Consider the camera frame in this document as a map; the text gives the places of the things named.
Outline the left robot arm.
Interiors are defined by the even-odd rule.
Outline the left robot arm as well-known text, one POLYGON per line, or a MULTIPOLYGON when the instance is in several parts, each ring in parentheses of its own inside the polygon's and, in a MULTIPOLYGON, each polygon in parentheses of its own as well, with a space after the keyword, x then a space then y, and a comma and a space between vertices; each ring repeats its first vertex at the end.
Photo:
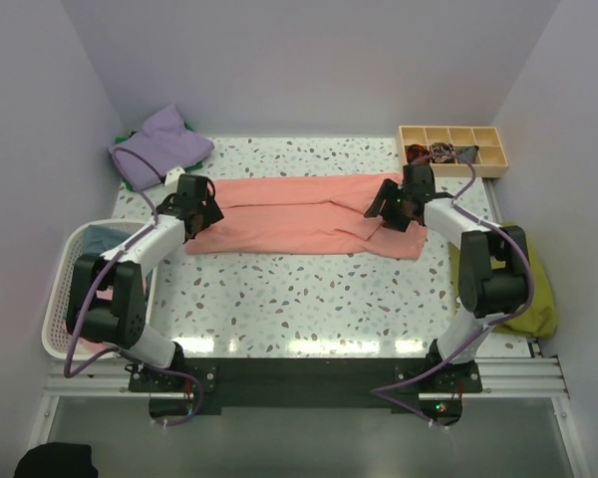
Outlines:
POLYGON ((164 390, 184 384, 181 347, 147 323, 145 280, 171 252, 223 219, 215 195, 208 177, 183 174, 175 192, 152 208, 151 221, 114 248, 76 260, 66 313, 66 377, 113 353, 151 367, 152 380, 164 390))

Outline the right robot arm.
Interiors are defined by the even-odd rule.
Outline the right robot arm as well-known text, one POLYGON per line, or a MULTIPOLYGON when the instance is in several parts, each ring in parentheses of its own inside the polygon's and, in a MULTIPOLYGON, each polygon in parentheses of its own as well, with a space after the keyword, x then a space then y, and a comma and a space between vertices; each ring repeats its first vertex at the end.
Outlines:
POLYGON ((417 223, 443 235, 458 249, 459 306, 447 330, 430 346, 424 367, 427 385, 448 390, 458 365, 474 360, 491 330, 523 313, 535 295, 525 231, 502 226, 468 211, 459 195, 438 192, 432 168, 408 164, 403 180, 386 179, 367 209, 392 230, 417 223))

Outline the salmon pink t-shirt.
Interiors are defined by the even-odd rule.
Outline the salmon pink t-shirt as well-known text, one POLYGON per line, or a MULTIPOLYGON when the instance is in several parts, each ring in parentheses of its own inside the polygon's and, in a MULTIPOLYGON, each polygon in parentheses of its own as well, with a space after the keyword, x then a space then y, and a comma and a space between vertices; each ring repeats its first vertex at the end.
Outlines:
POLYGON ((271 253, 345 255, 372 253, 416 260, 428 230, 412 223, 404 232, 366 218, 380 186, 397 173, 225 179, 215 182, 224 218, 185 245, 189 255, 271 253))

